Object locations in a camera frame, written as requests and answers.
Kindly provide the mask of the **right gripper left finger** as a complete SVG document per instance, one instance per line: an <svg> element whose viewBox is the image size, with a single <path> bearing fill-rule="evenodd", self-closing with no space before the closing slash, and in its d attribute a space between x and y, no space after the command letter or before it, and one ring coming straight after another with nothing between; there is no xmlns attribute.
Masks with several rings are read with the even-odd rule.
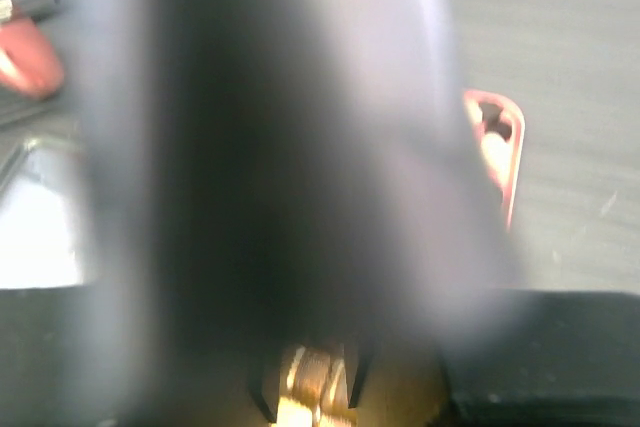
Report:
<svg viewBox="0 0 640 427"><path fill-rule="evenodd" d="M265 426L238 376L216 392L179 386L170 399L139 397L106 346L94 349L82 287L1 293L1 423L4 426Z"/></svg>

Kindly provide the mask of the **gold chocolate box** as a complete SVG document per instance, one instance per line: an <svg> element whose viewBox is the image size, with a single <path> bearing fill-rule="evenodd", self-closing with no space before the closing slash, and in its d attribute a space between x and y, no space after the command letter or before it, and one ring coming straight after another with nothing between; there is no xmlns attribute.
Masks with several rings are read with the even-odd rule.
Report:
<svg viewBox="0 0 640 427"><path fill-rule="evenodd" d="M348 406L341 352L296 345L281 369L278 427L354 427L357 413Z"/></svg>

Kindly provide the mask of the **metal tongs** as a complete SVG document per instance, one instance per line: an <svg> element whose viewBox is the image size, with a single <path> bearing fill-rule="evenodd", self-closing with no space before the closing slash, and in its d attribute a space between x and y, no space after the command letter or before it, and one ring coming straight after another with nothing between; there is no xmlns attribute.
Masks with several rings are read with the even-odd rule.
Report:
<svg viewBox="0 0 640 427"><path fill-rule="evenodd" d="M75 0L104 338L502 331L447 0Z"/></svg>

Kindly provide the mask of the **pink tray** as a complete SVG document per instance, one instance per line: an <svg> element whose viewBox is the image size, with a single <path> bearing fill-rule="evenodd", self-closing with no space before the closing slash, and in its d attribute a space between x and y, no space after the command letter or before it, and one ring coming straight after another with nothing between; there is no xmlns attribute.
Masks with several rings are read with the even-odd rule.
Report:
<svg viewBox="0 0 640 427"><path fill-rule="evenodd" d="M501 212L511 227L525 135L525 118L508 97L467 90L464 105L488 175L500 193Z"/></svg>

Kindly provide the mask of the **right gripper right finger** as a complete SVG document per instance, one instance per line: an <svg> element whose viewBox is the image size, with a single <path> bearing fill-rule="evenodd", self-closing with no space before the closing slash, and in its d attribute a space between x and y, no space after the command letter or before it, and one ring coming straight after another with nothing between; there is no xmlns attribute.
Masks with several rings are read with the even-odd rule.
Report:
<svg viewBox="0 0 640 427"><path fill-rule="evenodd" d="M405 295L349 357L363 426L635 426L639 299L481 289Z"/></svg>

